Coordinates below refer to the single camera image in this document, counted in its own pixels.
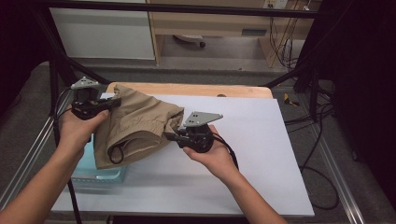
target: person's right hand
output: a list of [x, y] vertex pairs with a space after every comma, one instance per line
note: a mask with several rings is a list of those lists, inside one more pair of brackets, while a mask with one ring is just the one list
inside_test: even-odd
[[[218, 133], [215, 126], [209, 125], [212, 133]], [[184, 152], [194, 161], [198, 161], [203, 164], [212, 175], [219, 178], [221, 181], [225, 181], [232, 175], [239, 174], [238, 169], [233, 164], [233, 159], [228, 152], [226, 146], [218, 141], [214, 141], [212, 148], [206, 153], [198, 153], [192, 148], [184, 147]]]

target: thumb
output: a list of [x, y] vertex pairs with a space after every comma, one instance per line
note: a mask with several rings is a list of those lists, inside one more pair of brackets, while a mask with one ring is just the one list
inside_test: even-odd
[[93, 128], [96, 128], [97, 126], [99, 126], [100, 123], [107, 119], [109, 113], [110, 112], [108, 110], [101, 111], [95, 117], [89, 119], [89, 123], [93, 126]]

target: fabric fold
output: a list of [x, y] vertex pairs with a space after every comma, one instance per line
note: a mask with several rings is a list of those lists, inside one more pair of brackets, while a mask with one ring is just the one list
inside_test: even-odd
[[112, 109], [93, 137], [98, 169], [127, 165], [160, 150], [169, 143], [163, 133], [174, 133], [183, 120], [183, 107], [121, 85], [114, 92], [121, 106]]

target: white tabletop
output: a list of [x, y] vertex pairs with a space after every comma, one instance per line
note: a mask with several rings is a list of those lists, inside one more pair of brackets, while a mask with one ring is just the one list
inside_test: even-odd
[[[276, 100], [156, 95], [192, 111], [219, 113], [213, 122], [233, 148], [241, 173], [282, 216], [314, 215]], [[171, 143], [132, 163], [122, 184], [75, 184], [80, 211], [107, 214], [239, 216], [227, 188]], [[52, 211], [72, 211], [67, 188]]]

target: black wall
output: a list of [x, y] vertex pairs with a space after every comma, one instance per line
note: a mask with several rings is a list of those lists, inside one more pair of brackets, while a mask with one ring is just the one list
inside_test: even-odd
[[302, 55], [327, 36], [316, 49], [319, 77], [334, 81], [350, 144], [396, 208], [396, 2], [323, 1], [321, 10], [335, 9], [338, 18], [315, 21]]

